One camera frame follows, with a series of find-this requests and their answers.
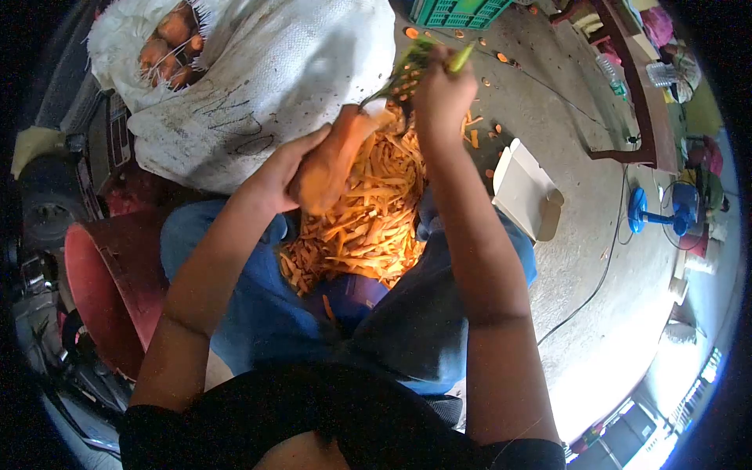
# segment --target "peeled sweet potato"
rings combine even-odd
[[[377,120],[360,106],[342,107],[332,131],[308,153],[290,183],[290,196],[303,211],[321,215],[339,200],[358,149],[377,128]]]

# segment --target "green plastic crate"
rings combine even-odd
[[[410,21],[426,28],[488,29],[514,0],[415,0]]]

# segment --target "white sack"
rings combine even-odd
[[[332,122],[343,104],[383,86],[394,60],[394,13],[387,0],[212,2],[199,57],[209,71],[188,89],[160,92],[132,80],[145,38],[175,1],[119,0],[113,5],[119,13],[123,4],[151,8],[141,10],[148,20],[120,21],[131,33],[111,35],[121,43],[136,38],[138,47],[113,53],[99,46],[110,51],[104,61],[94,57],[90,36],[89,53],[100,84],[135,104],[129,128],[139,165],[185,186],[230,194],[279,144]]]

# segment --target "water bottle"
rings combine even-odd
[[[676,68],[673,64],[664,64],[663,62],[655,62],[648,64],[645,67],[647,77],[650,78],[650,82],[656,88],[662,86],[671,86],[672,83],[679,81],[679,77],[676,73]]]
[[[608,60],[605,55],[599,54],[596,57],[596,63],[608,79],[608,85],[611,87],[611,91],[613,91],[616,96],[623,96],[624,101],[626,101],[626,87],[624,86],[624,82],[619,80],[619,76],[616,75],[616,69],[614,68],[614,65],[611,64],[611,61]]]

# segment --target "blue jeans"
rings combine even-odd
[[[177,269],[224,207],[223,200],[197,202],[173,212],[162,227],[161,254],[172,281]],[[530,240],[498,212],[525,271],[537,276]],[[326,321],[305,310],[282,277],[274,246],[287,233],[277,215],[245,264],[211,349],[235,375],[255,361],[333,360],[388,374],[421,395],[446,393],[466,373],[468,323],[454,283],[449,249],[437,217],[425,211],[419,234],[428,243],[420,261],[343,339]]]

